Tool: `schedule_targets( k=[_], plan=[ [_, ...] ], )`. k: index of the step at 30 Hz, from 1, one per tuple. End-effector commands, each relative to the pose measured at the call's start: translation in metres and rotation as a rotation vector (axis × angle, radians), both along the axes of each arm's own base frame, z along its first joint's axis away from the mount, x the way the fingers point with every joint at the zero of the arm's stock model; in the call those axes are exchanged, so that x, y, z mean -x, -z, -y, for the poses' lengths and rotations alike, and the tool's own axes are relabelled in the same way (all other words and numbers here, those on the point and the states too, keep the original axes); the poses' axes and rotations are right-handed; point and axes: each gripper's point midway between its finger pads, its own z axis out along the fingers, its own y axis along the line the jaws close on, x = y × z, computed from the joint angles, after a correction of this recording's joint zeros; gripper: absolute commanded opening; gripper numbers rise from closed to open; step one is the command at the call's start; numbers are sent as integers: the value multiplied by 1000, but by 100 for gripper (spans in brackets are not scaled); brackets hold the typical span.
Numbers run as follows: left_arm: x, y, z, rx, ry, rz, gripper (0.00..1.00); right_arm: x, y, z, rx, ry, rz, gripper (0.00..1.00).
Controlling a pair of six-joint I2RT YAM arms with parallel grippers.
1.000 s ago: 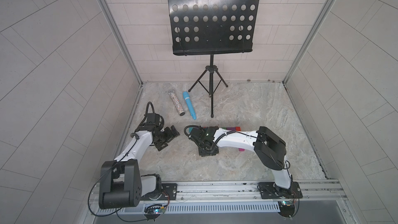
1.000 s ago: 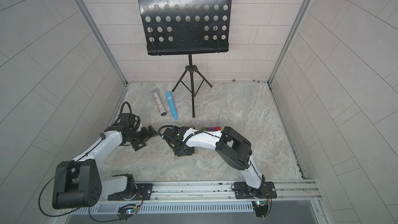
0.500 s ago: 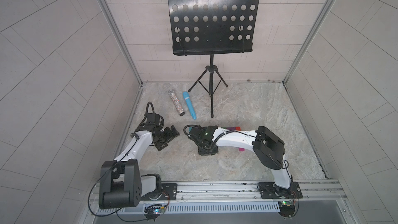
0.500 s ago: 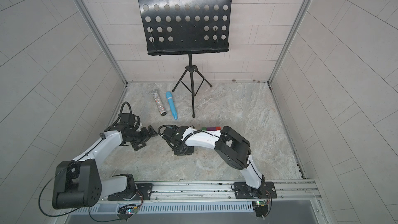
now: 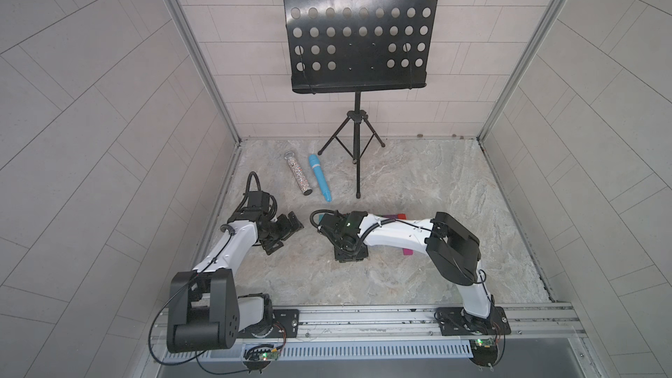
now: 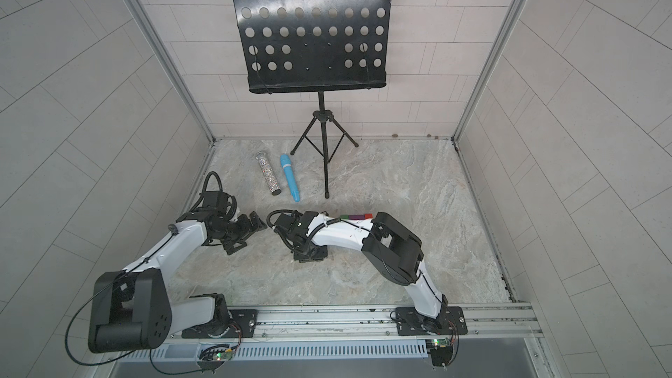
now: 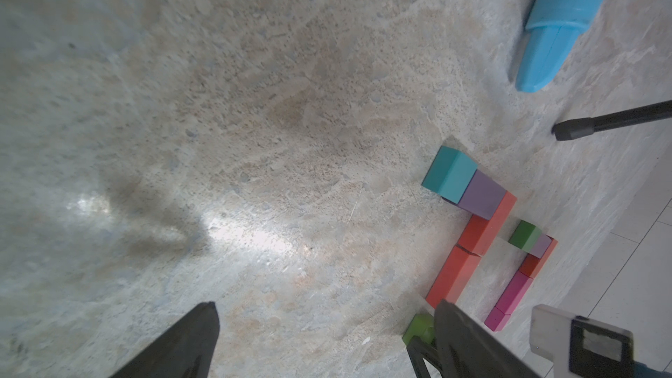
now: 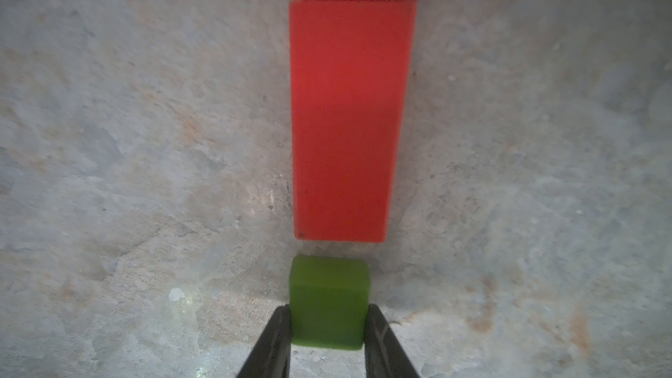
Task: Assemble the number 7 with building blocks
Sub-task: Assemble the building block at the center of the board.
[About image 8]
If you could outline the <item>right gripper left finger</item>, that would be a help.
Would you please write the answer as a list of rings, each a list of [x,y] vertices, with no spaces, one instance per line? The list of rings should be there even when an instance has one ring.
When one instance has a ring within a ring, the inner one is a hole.
[[[269,319],[237,378],[288,378],[292,353],[290,306],[278,306]]]

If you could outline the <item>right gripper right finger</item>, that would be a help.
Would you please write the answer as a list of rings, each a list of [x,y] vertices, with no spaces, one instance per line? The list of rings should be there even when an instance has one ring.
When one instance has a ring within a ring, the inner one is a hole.
[[[364,349],[367,378],[420,378],[376,304],[367,313]]]

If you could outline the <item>green block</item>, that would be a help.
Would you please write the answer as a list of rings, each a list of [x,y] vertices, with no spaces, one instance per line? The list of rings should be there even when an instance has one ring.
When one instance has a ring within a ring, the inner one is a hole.
[[[298,255],[290,269],[292,344],[359,350],[371,280],[360,259]]]

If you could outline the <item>red block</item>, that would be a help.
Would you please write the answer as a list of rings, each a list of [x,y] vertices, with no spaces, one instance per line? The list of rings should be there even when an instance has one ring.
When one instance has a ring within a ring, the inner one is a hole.
[[[290,5],[297,238],[385,240],[416,9],[411,0]]]

